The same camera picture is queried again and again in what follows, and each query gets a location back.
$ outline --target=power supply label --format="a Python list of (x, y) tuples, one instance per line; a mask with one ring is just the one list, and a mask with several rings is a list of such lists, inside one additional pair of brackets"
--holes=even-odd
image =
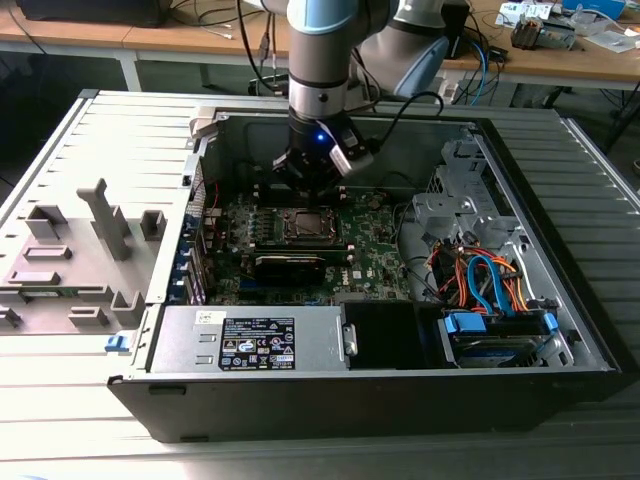
[(225, 318), (219, 367), (234, 370), (296, 368), (293, 318)]

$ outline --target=black front panel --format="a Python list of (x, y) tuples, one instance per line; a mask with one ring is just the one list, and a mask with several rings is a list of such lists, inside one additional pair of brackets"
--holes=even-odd
[(528, 430), (626, 384), (603, 373), (121, 382), (109, 389), (161, 442)]

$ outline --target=green motherboard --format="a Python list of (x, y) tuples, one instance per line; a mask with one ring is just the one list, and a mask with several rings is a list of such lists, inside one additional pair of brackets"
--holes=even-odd
[[(332, 207), (267, 208), (240, 196), (214, 222), (213, 305), (336, 305), (406, 300), (409, 285), (394, 243), (393, 204), (375, 191), (347, 193)], [(295, 284), (258, 278), (261, 263), (300, 262)], [(306, 282), (307, 275), (315, 278)]]

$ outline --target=yellow wire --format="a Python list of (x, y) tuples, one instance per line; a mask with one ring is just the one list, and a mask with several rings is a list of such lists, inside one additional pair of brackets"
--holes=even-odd
[[(509, 265), (509, 263), (507, 263), (506, 260), (504, 260), (503, 258), (500, 257), (496, 257), (496, 258), (492, 258), (491, 260), (493, 260), (494, 263), (497, 263), (498, 265), (502, 265), (503, 267), (508, 268), (509, 270), (511, 270), (512, 272), (516, 272), (516, 269), (513, 268), (513, 266)], [(525, 302), (524, 300), (524, 295), (522, 295), (522, 282), (520, 281), (520, 279), (518, 278), (516, 280), (517, 283), (517, 290), (518, 290), (518, 297), (520, 299), (520, 303), (522, 304), (522, 309), (525, 312), (528, 312), (529, 309), (527, 308), (527, 302)]]

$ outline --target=wooden table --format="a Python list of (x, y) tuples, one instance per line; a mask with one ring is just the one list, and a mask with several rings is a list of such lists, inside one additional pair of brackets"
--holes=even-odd
[[(542, 85), (632, 89), (640, 79), (640, 53), (633, 50), (615, 54), (584, 39), (579, 39), (572, 51), (524, 51), (511, 47), (508, 28), (496, 28), (494, 23), (500, 0), (474, 0), (473, 10), (481, 31), (491, 38), (491, 44), (509, 50), (501, 81)], [(199, 11), (207, 8), (232, 6), (228, 0), (198, 0)], [(188, 7), (179, 12), (187, 22), (194, 15)], [(32, 22), (13, 7), (14, 16), (30, 36), (50, 54), (115, 58), (120, 61), (129, 90), (140, 91), (136, 62), (155, 60), (199, 64), (246, 65), (237, 22), (231, 22), (234, 36), (229, 40), (202, 28), (181, 25), (169, 20), (162, 28), (148, 29), (120, 25), (94, 25), (71, 22)], [(234, 12), (211, 16), (213, 21), (233, 17)], [(621, 21), (637, 20), (640, 15)], [(265, 15), (257, 14), (246, 20), (251, 45), (257, 46), (264, 31)], [(281, 66), (287, 66), (289, 35), (286, 20), (278, 19), (277, 43)], [(0, 50), (37, 53), (39, 49), (15, 25), (6, 7), (0, 10)], [(444, 62), (439, 76), (443, 87), (453, 87), (478, 68), (478, 60), (468, 53), (456, 60)]]

